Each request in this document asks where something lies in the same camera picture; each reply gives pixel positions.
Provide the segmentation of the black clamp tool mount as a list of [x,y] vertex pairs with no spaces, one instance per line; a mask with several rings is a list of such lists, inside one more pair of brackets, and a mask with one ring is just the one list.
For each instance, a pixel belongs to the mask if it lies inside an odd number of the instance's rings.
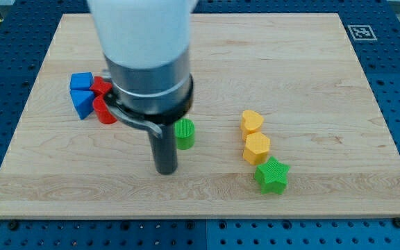
[[158,139],[165,126],[178,121],[192,106],[194,81],[189,71],[103,70],[101,77],[112,84],[104,95],[110,114]]

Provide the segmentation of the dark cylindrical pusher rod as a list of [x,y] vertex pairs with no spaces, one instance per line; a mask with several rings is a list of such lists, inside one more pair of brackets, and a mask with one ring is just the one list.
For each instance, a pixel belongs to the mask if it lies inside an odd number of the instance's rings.
[[149,142],[156,171],[163,175],[173,174],[178,167],[174,126],[162,126],[161,138],[150,133]]

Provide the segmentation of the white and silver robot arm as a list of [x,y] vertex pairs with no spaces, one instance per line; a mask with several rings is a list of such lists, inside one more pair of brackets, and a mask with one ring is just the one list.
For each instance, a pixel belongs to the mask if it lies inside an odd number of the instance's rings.
[[156,171],[178,167],[174,123],[191,108],[190,15],[196,1],[90,0],[87,3],[112,90],[109,113],[146,131]]

